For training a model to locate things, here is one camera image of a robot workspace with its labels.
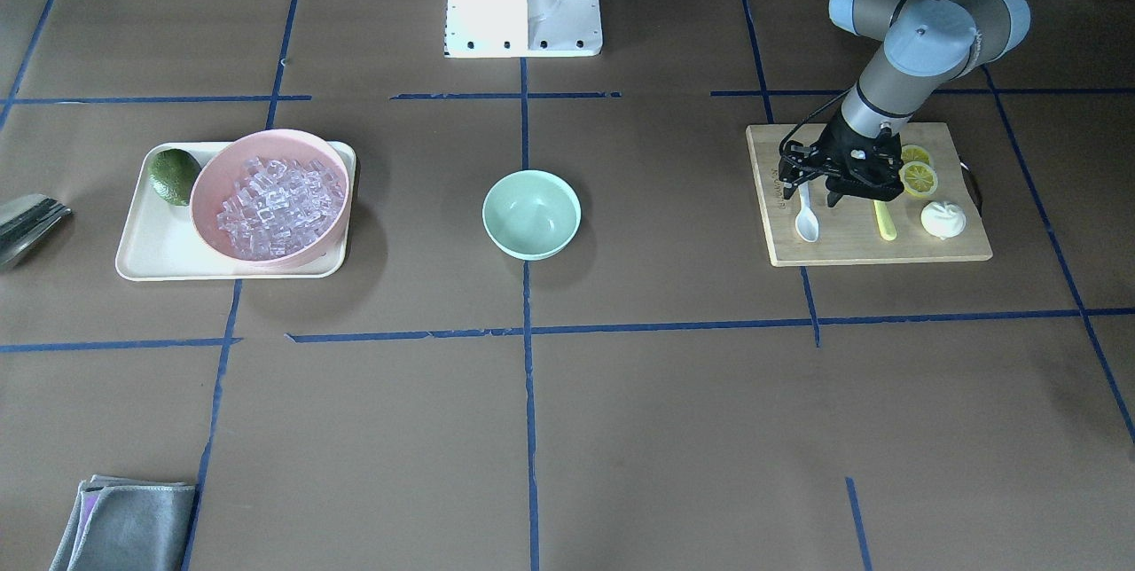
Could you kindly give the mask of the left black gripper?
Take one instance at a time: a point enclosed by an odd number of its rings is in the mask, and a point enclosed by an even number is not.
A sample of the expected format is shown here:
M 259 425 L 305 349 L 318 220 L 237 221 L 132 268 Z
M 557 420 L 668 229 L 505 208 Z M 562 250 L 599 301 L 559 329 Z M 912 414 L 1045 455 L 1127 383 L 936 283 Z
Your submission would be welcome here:
M 810 145 L 792 138 L 793 134 L 779 143 L 783 199 L 794 198 L 799 183 L 819 178 L 826 180 L 829 208 L 835 208 L 843 196 L 891 202 L 903 194 L 899 176 L 903 144 L 891 127 L 885 125 L 875 137 L 865 137 L 838 115 Z

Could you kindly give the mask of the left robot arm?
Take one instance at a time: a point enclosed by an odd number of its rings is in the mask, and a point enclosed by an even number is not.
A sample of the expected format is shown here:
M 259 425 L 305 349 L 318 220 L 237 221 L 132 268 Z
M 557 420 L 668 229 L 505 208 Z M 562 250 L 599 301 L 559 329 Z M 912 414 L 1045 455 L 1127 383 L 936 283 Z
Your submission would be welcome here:
M 1022 45 L 1032 11 L 1026 0 L 829 0 L 840 30 L 876 39 L 878 50 L 815 142 L 779 143 L 784 199 L 815 179 L 826 204 L 864 198 L 890 202 L 903 192 L 900 135 L 945 82 L 997 61 Z

